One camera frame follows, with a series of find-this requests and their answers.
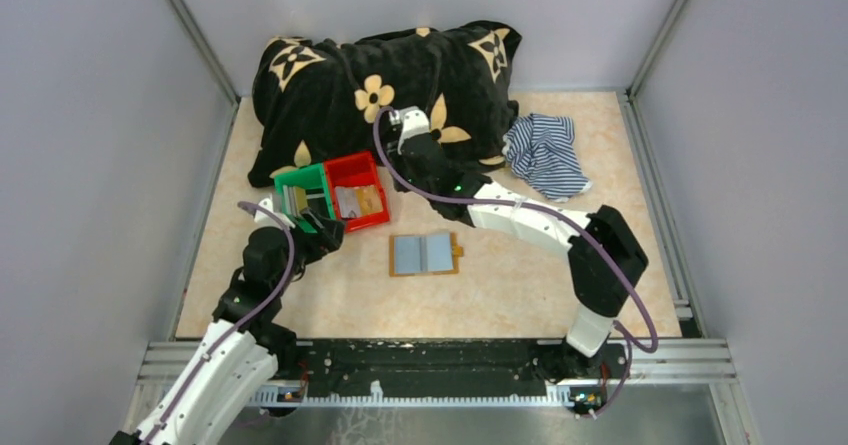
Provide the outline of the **green plastic bin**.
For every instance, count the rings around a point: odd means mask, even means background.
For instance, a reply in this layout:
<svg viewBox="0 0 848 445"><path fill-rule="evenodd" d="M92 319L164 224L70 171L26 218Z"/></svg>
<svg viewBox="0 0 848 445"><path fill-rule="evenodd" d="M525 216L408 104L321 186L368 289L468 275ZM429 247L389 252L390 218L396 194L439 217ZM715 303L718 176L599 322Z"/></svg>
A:
<svg viewBox="0 0 848 445"><path fill-rule="evenodd" d="M274 185L276 189L276 196L280 201L283 212L288 216L290 220L296 223L305 232L317 232L317 228L309 221L310 217L329 219L336 218L326 172L322 164L309 165L305 168L284 172L274 178ZM317 213L304 213L300 216L287 213L283 208L283 197L281 194L281 188L283 185L322 189L325 195L327 213L325 215Z"/></svg>

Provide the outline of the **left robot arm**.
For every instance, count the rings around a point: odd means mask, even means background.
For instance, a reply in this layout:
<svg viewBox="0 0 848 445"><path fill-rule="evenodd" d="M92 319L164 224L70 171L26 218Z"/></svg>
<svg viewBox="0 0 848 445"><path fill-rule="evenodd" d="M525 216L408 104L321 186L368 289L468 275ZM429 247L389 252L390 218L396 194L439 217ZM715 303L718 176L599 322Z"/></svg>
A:
<svg viewBox="0 0 848 445"><path fill-rule="evenodd" d="M297 222L242 206L257 227L196 351L149 415L112 443L215 444L262 385L297 371L297 336L273 319L296 276L340 248L345 225L313 212Z"/></svg>

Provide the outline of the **red plastic bin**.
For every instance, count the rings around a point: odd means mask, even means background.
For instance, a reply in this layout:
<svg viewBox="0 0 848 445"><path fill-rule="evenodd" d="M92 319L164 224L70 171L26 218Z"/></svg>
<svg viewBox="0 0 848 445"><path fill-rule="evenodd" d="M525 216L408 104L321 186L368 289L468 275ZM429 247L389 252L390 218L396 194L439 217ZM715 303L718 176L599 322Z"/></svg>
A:
<svg viewBox="0 0 848 445"><path fill-rule="evenodd" d="M328 160L323 168L333 210L345 223L346 232L390 221L388 200L370 152Z"/></svg>

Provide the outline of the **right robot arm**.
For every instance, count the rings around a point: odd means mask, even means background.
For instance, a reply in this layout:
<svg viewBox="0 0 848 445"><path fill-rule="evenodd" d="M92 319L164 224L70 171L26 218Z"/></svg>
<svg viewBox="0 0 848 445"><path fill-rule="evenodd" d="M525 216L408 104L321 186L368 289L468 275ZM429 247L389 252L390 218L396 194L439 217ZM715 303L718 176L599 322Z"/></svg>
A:
<svg viewBox="0 0 848 445"><path fill-rule="evenodd" d="M579 305L564 338L563 363L576 377L599 368L601 348L649 265L616 208L580 212L530 199L451 163L428 134L377 151L396 185L424 197L443 218L508 234L565 259Z"/></svg>

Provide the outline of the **yellow leather card holder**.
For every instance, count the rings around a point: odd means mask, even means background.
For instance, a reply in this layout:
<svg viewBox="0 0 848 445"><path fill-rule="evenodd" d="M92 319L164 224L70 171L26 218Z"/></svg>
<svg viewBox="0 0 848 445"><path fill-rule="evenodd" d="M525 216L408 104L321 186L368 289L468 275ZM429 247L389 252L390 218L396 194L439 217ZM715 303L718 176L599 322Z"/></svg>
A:
<svg viewBox="0 0 848 445"><path fill-rule="evenodd" d="M464 256L457 235L448 231L391 235L388 252L393 278L458 274Z"/></svg>

